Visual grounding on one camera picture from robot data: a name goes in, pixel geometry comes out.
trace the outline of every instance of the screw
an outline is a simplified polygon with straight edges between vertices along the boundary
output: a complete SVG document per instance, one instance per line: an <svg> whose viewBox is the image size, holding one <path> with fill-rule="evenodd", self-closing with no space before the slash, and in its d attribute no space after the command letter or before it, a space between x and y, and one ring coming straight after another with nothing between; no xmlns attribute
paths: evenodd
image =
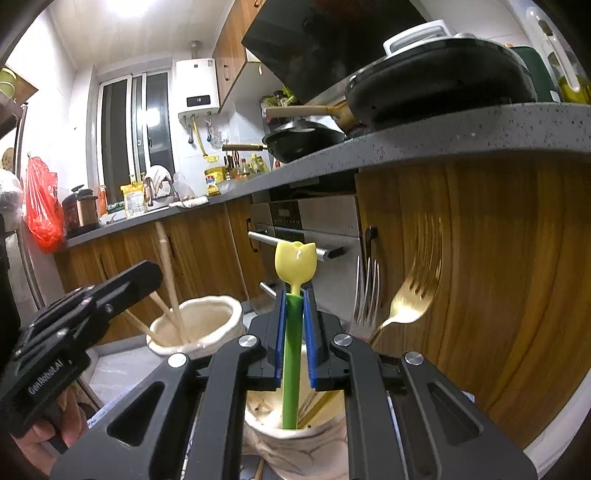
<svg viewBox="0 0 591 480"><path fill-rule="evenodd" d="M425 357L418 352L407 352L404 359L410 365L421 365L425 361Z"/></svg>
<svg viewBox="0 0 591 480"><path fill-rule="evenodd" d="M184 353L174 353L168 357L168 364L173 368L182 367L187 363L187 355Z"/></svg>
<svg viewBox="0 0 591 480"><path fill-rule="evenodd" d="M257 342L258 338L256 338L254 335L242 335L238 339L238 343L240 343L240 346L243 346L244 348L255 346Z"/></svg>
<svg viewBox="0 0 591 480"><path fill-rule="evenodd" d="M347 335L346 333L338 333L333 338L333 342L339 346L349 346L353 343L353 337L351 335Z"/></svg>

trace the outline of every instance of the wooden cabinet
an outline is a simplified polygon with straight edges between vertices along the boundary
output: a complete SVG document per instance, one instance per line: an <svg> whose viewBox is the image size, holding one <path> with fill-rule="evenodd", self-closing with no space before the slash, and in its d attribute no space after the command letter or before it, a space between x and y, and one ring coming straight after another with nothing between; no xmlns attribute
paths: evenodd
<svg viewBox="0 0 591 480"><path fill-rule="evenodd" d="M248 220L251 216L252 198L242 197L226 203L228 218L232 228L236 253L246 284L248 299L261 295L259 283L265 281L265 270L261 262L261 254L256 253L248 238Z"/></svg>
<svg viewBox="0 0 591 480"><path fill-rule="evenodd" d="M259 13L259 10L261 9L262 5L265 3L265 0L240 0L240 3L242 7L243 17L247 25L246 30L248 30L248 27L250 27L256 15Z"/></svg>
<svg viewBox="0 0 591 480"><path fill-rule="evenodd" d="M242 39L263 3L264 0L235 0L217 39L213 58L216 60L220 108L246 66Z"/></svg>
<svg viewBox="0 0 591 480"><path fill-rule="evenodd" d="M206 295L247 299L232 230L224 205L210 205L163 220L171 246L174 281L179 302ZM162 265L153 223L105 235L55 254L66 291L96 285L142 260ZM170 305L164 283L158 294ZM146 325L162 315L149 298L130 308ZM139 335L123 315L111 320L100 343Z"/></svg>
<svg viewBox="0 0 591 480"><path fill-rule="evenodd" d="M521 447L591 367L590 181L588 164L523 158L356 176L362 226L378 227L382 320L410 269L417 214L443 230L434 303L387 327L379 351L425 354Z"/></svg>

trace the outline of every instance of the fork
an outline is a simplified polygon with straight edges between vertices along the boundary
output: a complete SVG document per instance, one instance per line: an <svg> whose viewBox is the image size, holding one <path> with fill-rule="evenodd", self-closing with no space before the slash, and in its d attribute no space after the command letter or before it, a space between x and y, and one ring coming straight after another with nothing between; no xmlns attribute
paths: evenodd
<svg viewBox="0 0 591 480"><path fill-rule="evenodd" d="M376 331L369 335L370 339L368 343L371 346L377 343L388 325L391 323L415 322L425 314L433 303L439 286L439 279L441 278L441 261L443 256L441 252L441 219L434 219L432 216L426 214L423 215L423 218L419 217L416 240L417 247L411 268L404 282L402 282L402 286L392 299L390 317ZM302 416L298 421L298 428L307 425L337 394L338 390L324 393L318 402L314 403L308 409L308 406L317 397L317 395L313 397L309 395L312 398L310 398L309 403L305 406L306 408L302 405L300 409Z"/></svg>
<svg viewBox="0 0 591 480"><path fill-rule="evenodd" d="M366 272L367 277L365 279L365 286L363 286L361 258L358 256L353 315L351 316L347 333L364 341L367 341L372 336L378 316L380 291L378 261L373 260L372 262L372 259L368 258Z"/></svg>

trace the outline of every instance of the ceiling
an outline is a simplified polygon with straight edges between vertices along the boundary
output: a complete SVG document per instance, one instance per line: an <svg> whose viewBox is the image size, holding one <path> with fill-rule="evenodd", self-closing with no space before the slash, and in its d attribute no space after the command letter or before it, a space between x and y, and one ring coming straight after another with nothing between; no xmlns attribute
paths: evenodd
<svg viewBox="0 0 591 480"><path fill-rule="evenodd" d="M141 15L126 17L113 4L146 2ZM50 13L74 66L98 67L163 51L189 50L192 40L211 50L227 1L55 0Z"/></svg>

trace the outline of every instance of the frying pan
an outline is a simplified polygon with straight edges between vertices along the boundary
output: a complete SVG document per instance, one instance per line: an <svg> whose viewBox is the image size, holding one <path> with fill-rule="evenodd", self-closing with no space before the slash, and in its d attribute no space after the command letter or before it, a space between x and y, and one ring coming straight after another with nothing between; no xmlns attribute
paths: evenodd
<svg viewBox="0 0 591 480"><path fill-rule="evenodd" d="M263 144L226 144L222 150L268 150L277 160L289 163L342 142L345 135L317 122L296 119L266 135Z"/></svg>
<svg viewBox="0 0 591 480"><path fill-rule="evenodd" d="M264 115L267 118L283 118L286 116L330 115L339 128L348 134L359 126L359 122L351 113L347 101L337 103L335 106L327 105L293 105L293 106L268 106Z"/></svg>
<svg viewBox="0 0 591 480"><path fill-rule="evenodd" d="M523 61L480 38L443 37L417 42L351 75L346 100L335 106L267 107L267 118L331 115L349 134L504 103L535 102Z"/></svg>

